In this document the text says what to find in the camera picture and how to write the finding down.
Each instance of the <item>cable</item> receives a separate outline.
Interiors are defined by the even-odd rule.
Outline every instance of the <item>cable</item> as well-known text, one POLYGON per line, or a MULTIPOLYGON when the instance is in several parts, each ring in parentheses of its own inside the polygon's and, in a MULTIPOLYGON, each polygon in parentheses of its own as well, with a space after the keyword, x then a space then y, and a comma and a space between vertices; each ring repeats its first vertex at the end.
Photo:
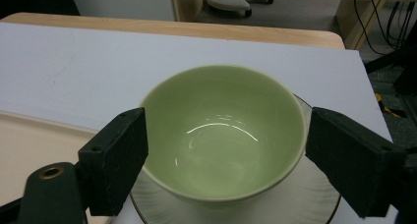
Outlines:
POLYGON ((408 5, 408 9, 407 9, 408 17, 406 19, 407 23, 404 24, 405 30, 404 30, 404 35, 403 35, 403 38, 402 38, 401 46, 404 45, 405 40, 406 40, 405 35, 407 34, 407 30, 408 30, 408 27, 410 25, 411 15, 413 14, 414 6, 415 6, 415 2, 410 2, 410 4, 408 5))
POLYGON ((398 14, 398 19, 396 21, 396 23, 398 24, 398 28, 402 28, 401 24, 399 23, 399 21, 401 20, 401 15, 402 15, 402 8, 404 7, 404 2, 401 2, 401 7, 399 8, 399 14, 398 14))
POLYGON ((395 2, 395 5, 392 8, 392 11, 391 11, 391 14, 389 16, 388 23, 387 23, 387 42, 388 42, 388 45, 391 46, 391 47, 394 47, 396 45, 396 44, 390 42, 391 39, 393 39, 395 41, 398 41, 397 38, 393 37, 390 34, 390 27, 392 25, 392 21, 393 21, 393 18, 395 17, 395 13, 396 13, 396 10, 398 9, 398 6, 399 6, 399 2, 395 2))
POLYGON ((377 6, 375 5, 375 1, 371 0, 371 3, 372 3, 372 6, 374 7, 374 12, 375 12, 375 15, 377 16, 378 26, 380 27, 381 33, 383 34, 383 37, 384 37, 384 40, 386 41, 386 43, 389 43, 389 41, 387 39, 387 36, 384 33, 383 26, 381 25, 381 19, 380 19, 380 15, 378 14, 377 6))
POLYGON ((379 55, 386 55, 386 54, 384 54, 384 53, 378 52, 378 51, 377 51, 377 50, 375 50, 375 49, 374 49, 374 47, 372 46, 371 41, 369 40, 369 36, 368 36, 368 34, 366 33, 365 26, 364 26, 364 24, 363 24, 363 23, 362 23, 362 21, 361 21, 361 17, 359 16, 358 7, 357 7, 357 0, 353 0, 353 6, 354 6, 354 8, 355 8, 356 17, 358 18, 359 24, 361 25, 362 30, 364 31, 366 41, 368 42, 368 45, 369 45, 369 47, 371 48, 371 50, 372 50, 372 51, 374 51, 375 53, 379 54, 379 55))
POLYGON ((405 18, 404 18, 404 22, 402 24, 402 28, 399 32, 398 42, 396 43, 396 46, 395 46, 396 49, 398 49, 400 47, 399 43, 401 43, 401 45, 402 45, 402 40, 404 38, 403 36, 405 35, 404 28, 405 28, 405 24, 407 23, 408 14, 409 14, 409 12, 408 12, 408 9, 407 9, 407 13, 405 14, 405 18))

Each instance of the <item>yellow object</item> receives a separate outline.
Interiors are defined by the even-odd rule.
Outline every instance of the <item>yellow object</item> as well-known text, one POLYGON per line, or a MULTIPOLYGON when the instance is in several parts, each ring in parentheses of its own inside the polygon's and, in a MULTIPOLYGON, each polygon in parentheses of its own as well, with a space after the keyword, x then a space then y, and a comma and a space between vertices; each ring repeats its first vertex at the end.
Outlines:
POLYGON ((382 109, 382 110, 384 110, 384 111, 385 111, 385 112, 387 112, 388 114, 390 114, 390 115, 394 116, 395 118, 400 118, 400 117, 401 117, 401 116, 399 116, 399 115, 397 115, 397 114, 393 113, 392 111, 390 111, 390 109, 386 108, 386 107, 383 105, 383 97, 382 97, 380 94, 375 93, 375 97, 377 98, 378 104, 380 104, 380 107, 381 107, 381 109, 382 109))

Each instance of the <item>screw hole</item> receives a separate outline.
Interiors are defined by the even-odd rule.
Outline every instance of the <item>screw hole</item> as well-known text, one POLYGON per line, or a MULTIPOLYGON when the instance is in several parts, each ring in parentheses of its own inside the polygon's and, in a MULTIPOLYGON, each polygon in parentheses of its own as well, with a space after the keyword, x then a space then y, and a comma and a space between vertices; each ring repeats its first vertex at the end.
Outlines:
POLYGON ((44 180, 52 179, 52 178, 58 177, 63 172, 64 172, 64 168, 62 167, 51 167, 41 172, 39 174, 39 178, 44 179, 44 180))

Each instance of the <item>bowl rim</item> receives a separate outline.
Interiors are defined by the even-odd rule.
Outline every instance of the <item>bowl rim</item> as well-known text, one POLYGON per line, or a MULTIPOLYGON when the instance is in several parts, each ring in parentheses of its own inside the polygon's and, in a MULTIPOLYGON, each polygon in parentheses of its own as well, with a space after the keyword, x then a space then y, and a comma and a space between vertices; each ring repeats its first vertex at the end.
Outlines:
POLYGON ((266 191, 268 191, 269 189, 273 188, 274 186, 276 186, 277 184, 279 184, 280 182, 282 182, 289 174, 291 174, 291 172, 295 169, 295 167, 297 166, 298 162, 301 159, 301 156, 304 154, 304 150, 305 150, 305 146, 306 146, 306 142, 307 142, 307 123, 305 120, 305 116, 303 113, 303 109, 300 105, 300 103, 298 102, 297 96, 282 82, 278 81, 276 78, 274 78, 273 76, 271 76, 270 74, 267 74, 263 71, 260 71, 258 69, 254 69, 251 67, 247 67, 247 66, 242 66, 242 65, 235 65, 235 64, 212 64, 212 65, 202 65, 202 66, 198 66, 198 67, 193 67, 193 68, 189 68, 183 71, 180 71, 178 73, 175 73, 173 75, 171 75, 170 77, 166 78, 165 80, 163 80, 162 82, 160 82, 159 84, 155 85, 150 92, 142 99, 140 105, 142 107, 143 103, 145 102, 145 100, 161 85, 165 84, 166 81, 170 80, 173 77, 176 77, 180 74, 186 73, 188 71, 192 71, 192 70, 197 70, 197 69, 202 69, 202 68, 210 68, 210 67, 225 67, 225 68, 235 68, 235 69, 243 69, 243 70, 248 70, 248 71, 252 71, 255 73, 258 73, 260 75, 262 75, 265 78, 269 78, 271 80, 273 80, 277 85, 281 86, 284 91, 286 93, 288 93, 288 96, 291 98, 291 100, 295 103, 296 107, 297 107, 297 112, 298 115, 301 115, 301 122, 302 122, 302 128, 300 129, 302 132, 302 140, 300 142, 300 144, 302 144, 293 161, 291 161, 291 163, 287 166, 287 168, 285 169, 284 172, 282 172, 279 176, 274 177, 274 179, 272 179, 270 182, 265 183, 263 186, 258 187, 257 189, 253 190, 252 192, 249 193, 245 193, 243 195, 240 196, 230 196, 230 197, 206 197, 206 196, 192 196, 189 194, 185 194, 183 192, 180 192, 176 189, 171 188, 170 186, 166 185, 164 182, 160 181, 158 178, 156 178, 152 172, 149 171, 148 167, 147 167, 147 163, 145 162, 142 170, 144 172, 146 172, 146 174, 150 177, 150 179, 155 182, 158 186, 160 186, 161 188, 165 189, 166 191, 170 192, 171 194, 178 196, 178 197, 183 197, 189 200, 194 200, 194 201, 207 201, 207 202, 229 202, 229 201, 237 201, 237 200, 242 200, 242 199, 246 199, 246 198, 250 198, 253 196, 257 196, 259 194, 262 194, 266 191))

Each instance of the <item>white table surface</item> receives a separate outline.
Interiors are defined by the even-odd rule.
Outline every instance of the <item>white table surface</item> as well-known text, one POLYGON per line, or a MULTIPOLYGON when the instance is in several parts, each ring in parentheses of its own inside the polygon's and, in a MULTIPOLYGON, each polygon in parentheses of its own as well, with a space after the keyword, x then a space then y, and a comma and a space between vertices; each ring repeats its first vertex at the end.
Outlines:
MULTIPOLYGON (((390 140, 357 51, 122 31, 0 24, 0 111, 100 130, 163 80, 212 64, 257 69, 390 140)), ((142 223, 135 212, 128 199, 113 222, 142 223)), ((362 220, 343 199, 331 223, 395 213, 362 220)))

